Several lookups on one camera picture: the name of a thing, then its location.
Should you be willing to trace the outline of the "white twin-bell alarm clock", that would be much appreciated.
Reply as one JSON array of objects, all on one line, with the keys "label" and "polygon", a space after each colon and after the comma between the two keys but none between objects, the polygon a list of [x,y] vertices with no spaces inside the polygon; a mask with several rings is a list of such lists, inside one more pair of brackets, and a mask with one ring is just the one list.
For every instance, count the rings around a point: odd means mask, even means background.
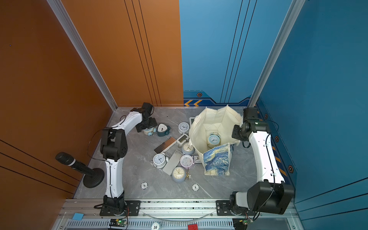
[{"label": "white twin-bell alarm clock", "polygon": [[158,169],[163,169],[168,163],[169,157],[163,153],[158,153],[153,157],[153,165]]}]

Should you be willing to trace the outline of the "white round alarm clock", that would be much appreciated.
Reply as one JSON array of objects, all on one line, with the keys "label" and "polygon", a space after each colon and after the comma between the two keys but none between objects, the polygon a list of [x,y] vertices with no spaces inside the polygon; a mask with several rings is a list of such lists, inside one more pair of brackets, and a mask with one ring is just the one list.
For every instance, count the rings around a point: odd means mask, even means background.
[{"label": "white round alarm clock", "polygon": [[189,130],[190,130],[190,124],[187,122],[181,122],[178,125],[178,131],[180,134],[186,134],[189,132]]}]

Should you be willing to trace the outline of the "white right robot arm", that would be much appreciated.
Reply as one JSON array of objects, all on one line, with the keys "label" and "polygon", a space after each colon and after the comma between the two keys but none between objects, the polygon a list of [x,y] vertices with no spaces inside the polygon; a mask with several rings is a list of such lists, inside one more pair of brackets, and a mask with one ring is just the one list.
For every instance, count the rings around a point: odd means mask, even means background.
[{"label": "white right robot arm", "polygon": [[279,170],[271,144],[271,130],[261,121],[256,108],[243,110],[242,125],[235,125],[234,139],[247,141],[252,147],[257,169],[257,182],[247,192],[233,192],[230,196],[230,211],[241,215],[248,211],[255,214],[283,215],[294,197],[294,188],[286,184]]}]

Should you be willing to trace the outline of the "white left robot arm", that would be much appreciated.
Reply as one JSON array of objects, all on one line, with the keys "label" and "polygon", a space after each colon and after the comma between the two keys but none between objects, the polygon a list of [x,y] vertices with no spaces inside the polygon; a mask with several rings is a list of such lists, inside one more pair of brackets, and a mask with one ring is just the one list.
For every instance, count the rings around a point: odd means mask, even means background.
[{"label": "white left robot arm", "polygon": [[120,216],[125,214],[127,204],[124,199],[123,162],[128,151],[127,134],[134,128],[138,132],[157,126],[152,118],[154,106],[143,103],[133,108],[117,124],[102,130],[100,153],[106,164],[107,185],[101,205],[100,216]]}]

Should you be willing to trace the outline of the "cream blue-rim alarm clock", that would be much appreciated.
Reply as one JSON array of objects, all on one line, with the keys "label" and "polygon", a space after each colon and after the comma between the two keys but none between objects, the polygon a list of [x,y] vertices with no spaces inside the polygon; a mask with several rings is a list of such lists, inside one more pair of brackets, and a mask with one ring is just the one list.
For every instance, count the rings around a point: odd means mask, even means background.
[{"label": "cream blue-rim alarm clock", "polygon": [[220,142],[221,142],[220,135],[218,133],[211,133],[207,139],[207,146],[209,149],[212,149],[214,147],[219,146]]}]

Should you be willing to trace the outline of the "light blue round clock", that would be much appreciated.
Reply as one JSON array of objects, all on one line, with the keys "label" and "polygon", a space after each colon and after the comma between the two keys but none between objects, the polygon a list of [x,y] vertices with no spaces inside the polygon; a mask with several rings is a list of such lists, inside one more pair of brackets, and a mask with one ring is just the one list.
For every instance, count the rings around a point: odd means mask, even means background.
[{"label": "light blue round clock", "polygon": [[147,136],[153,136],[155,135],[157,132],[157,128],[156,127],[152,127],[152,128],[147,128],[143,130],[143,133]]}]

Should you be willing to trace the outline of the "cream canvas bag blue print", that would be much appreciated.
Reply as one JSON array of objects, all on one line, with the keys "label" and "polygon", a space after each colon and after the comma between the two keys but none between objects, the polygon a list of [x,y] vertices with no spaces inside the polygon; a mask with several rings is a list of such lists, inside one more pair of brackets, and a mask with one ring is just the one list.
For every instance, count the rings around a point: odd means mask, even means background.
[{"label": "cream canvas bag blue print", "polygon": [[232,131],[241,122],[242,116],[229,106],[205,108],[195,117],[189,130],[189,143],[198,154],[205,175],[230,175],[234,146],[240,144],[232,138]]}]

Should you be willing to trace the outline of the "dark teal triangular clock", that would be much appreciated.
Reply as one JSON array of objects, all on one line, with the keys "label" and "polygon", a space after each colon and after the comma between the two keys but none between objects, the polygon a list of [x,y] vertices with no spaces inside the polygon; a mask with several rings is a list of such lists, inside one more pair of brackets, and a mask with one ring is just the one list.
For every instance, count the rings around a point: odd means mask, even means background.
[{"label": "dark teal triangular clock", "polygon": [[166,125],[164,123],[160,123],[157,126],[157,135],[159,137],[168,136],[171,132],[171,127],[169,125]]}]

